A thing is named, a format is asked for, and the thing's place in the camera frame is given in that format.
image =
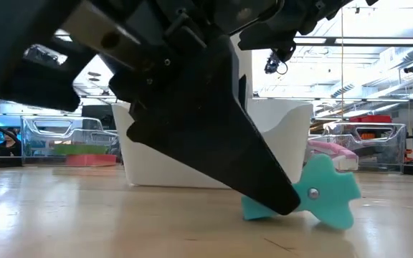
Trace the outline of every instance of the pink plastic object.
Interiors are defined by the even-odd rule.
[[[110,154],[67,155],[67,166],[114,166],[116,156]]]
[[[330,156],[338,171],[358,170],[358,156],[343,146],[335,143],[308,140],[307,148],[313,154],[324,153]]]

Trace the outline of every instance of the wooden table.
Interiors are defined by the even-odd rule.
[[[243,221],[228,190],[129,187],[120,168],[0,171],[0,257],[412,258],[413,176],[358,174],[354,228]]]

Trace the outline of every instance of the ceiling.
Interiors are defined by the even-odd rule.
[[[334,19],[320,21],[308,36],[342,35],[413,38],[413,0],[379,0],[371,7],[364,0],[353,1]],[[341,98],[343,82],[344,90],[347,89],[343,96],[354,100],[344,103],[343,113],[360,110],[350,115],[374,110],[371,103],[362,102],[363,99],[374,99],[373,106],[380,111],[399,105],[379,103],[377,98],[397,101],[413,98],[413,73],[403,73],[403,68],[413,65],[413,47],[374,47],[373,44],[344,48],[298,47],[287,62],[288,72],[284,75],[265,74],[269,53],[268,49],[252,53],[253,90],[260,97]],[[285,71],[281,65],[279,72]],[[339,101],[316,99],[312,102],[314,117],[336,117],[339,110],[342,111]]]

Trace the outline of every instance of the transparent storage container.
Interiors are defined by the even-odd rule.
[[[22,117],[24,166],[111,166],[116,145],[118,136],[103,131],[98,119]]]
[[[407,129],[394,123],[333,123],[309,140],[334,143],[358,156],[358,171],[402,172]]]

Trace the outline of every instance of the teal star-shaped object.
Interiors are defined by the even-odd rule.
[[[293,184],[300,197],[295,211],[310,211],[323,223],[335,229],[353,226],[353,214],[348,203],[361,198],[353,173],[339,173],[329,156],[313,156],[304,166],[300,181]],[[246,196],[242,197],[246,220],[277,215],[271,209]]]

